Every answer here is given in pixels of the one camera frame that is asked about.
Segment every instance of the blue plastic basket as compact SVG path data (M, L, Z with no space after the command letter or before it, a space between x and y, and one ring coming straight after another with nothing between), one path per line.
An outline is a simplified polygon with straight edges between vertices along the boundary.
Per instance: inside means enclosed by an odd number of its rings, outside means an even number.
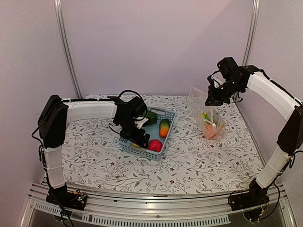
M121 145L122 151L124 152L138 155L147 159L159 161L164 149L166 148L165 146L170 136L170 132L176 117L176 113L170 110L163 110L156 107L148 107L148 110L157 114L158 121L154 125L144 126L143 128L145 129L146 133L151 135L150 140L160 140L162 142L163 146L161 151L155 152L145 148L135 147L132 145L131 141L124 139L122 137L120 137L119 144ZM169 132L165 139L159 136L159 125L160 125L160 121L163 119L168 119L170 124Z

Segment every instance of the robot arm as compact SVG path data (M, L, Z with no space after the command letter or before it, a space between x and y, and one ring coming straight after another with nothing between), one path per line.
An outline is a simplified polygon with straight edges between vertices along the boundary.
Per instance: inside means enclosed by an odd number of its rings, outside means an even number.
M62 100L58 95L49 98L38 120L39 135L43 141L40 148L41 160L50 187L46 201L70 207L84 209L85 200L72 200L62 172L62 144L68 125L77 120L91 118L113 118L113 123L120 125L120 136L141 147L147 147L150 135L142 125L148 121L140 117L147 110L141 97L134 97L124 102L120 97L106 99Z
M269 102L287 121L278 136L274 154L251 182L250 192L244 196L231 197L232 209L239 210L268 201L268 187L286 169L291 156L303 142L303 105L255 66L238 66L233 58L224 58L217 66L225 82L215 87L211 76L208 77L210 86L205 105L229 104L232 95L245 92L248 88Z

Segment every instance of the floral tablecloth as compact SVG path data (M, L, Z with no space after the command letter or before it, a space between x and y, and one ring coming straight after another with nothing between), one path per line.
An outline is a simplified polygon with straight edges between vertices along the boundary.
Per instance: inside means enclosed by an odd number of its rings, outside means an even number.
M122 96L127 101L131 96ZM111 119L72 122L62 149L66 182L126 192L198 194L247 189L263 165L235 104L216 107L225 138L207 140L187 96L143 96L149 106L177 113L159 162L120 150Z

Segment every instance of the red apple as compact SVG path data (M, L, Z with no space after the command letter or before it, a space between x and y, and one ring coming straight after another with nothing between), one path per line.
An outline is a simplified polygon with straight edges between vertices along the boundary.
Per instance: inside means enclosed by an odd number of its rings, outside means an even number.
M163 146L163 144L161 143L161 141L159 141L159 140L151 140L148 143L148 148L147 149L159 153L161 151L161 149L162 149L162 146Z

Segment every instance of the transparent bag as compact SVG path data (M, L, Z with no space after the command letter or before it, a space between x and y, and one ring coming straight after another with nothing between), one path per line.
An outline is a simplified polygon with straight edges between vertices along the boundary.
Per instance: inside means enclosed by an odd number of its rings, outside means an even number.
M190 86L188 105L200 130L207 139L223 139L225 121L212 106L205 106L207 94Z

